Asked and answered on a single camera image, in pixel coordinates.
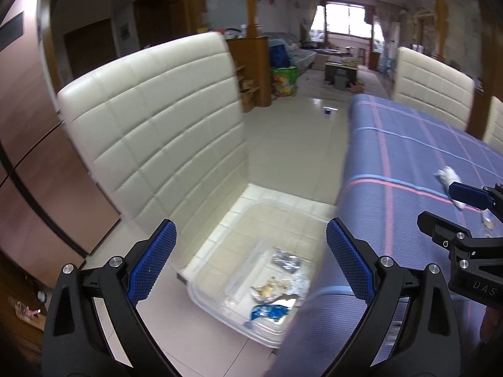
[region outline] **quilted upholstery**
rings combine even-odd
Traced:
[[[152,233],[169,217],[190,261],[247,185],[237,79],[219,34],[121,57],[64,87],[75,146],[119,211]]]
[[[466,129],[473,80],[448,65],[405,47],[398,49],[392,100]]]
[[[491,100],[489,120],[485,129],[484,141],[503,153],[503,103],[495,96]]]

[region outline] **green bag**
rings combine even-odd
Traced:
[[[273,94],[276,96],[291,96],[297,94],[297,78],[299,69],[297,67],[271,68],[271,81]]]

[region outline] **clear plastic bin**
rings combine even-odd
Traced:
[[[272,201],[258,201],[243,211],[223,234],[214,253],[205,260],[188,284],[192,300],[221,322],[248,338],[279,348],[297,308],[297,297],[271,304],[291,308],[279,321],[250,321],[252,308],[260,303],[250,287],[267,283],[271,276],[292,279],[293,274],[272,262],[278,249],[301,258],[296,272],[313,279],[326,249],[326,220]]]

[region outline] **blue gripper pad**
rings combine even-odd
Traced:
[[[353,242],[334,220],[326,226],[326,243],[334,254],[355,297],[370,305],[376,296],[372,272]]]
[[[133,306],[147,299],[177,243],[177,229],[169,221],[147,248],[129,277],[127,297]]]
[[[449,197],[478,208],[487,210],[492,207],[492,200],[487,191],[466,184],[454,182],[449,186]]]

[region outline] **silver screw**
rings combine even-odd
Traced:
[[[108,261],[112,268],[117,268],[122,264],[122,258],[120,256],[114,256],[110,261]]]
[[[428,265],[428,269],[431,273],[439,273],[440,272],[440,268],[438,266],[436,266],[434,263],[431,263]]]
[[[64,267],[63,267],[63,273],[65,275],[68,275],[69,273],[72,273],[72,271],[74,270],[74,266],[69,263],[69,264],[66,264]]]
[[[386,268],[389,268],[393,266],[395,262],[393,261],[393,258],[390,258],[389,256],[383,256],[381,258],[381,264],[382,266],[385,266]]]

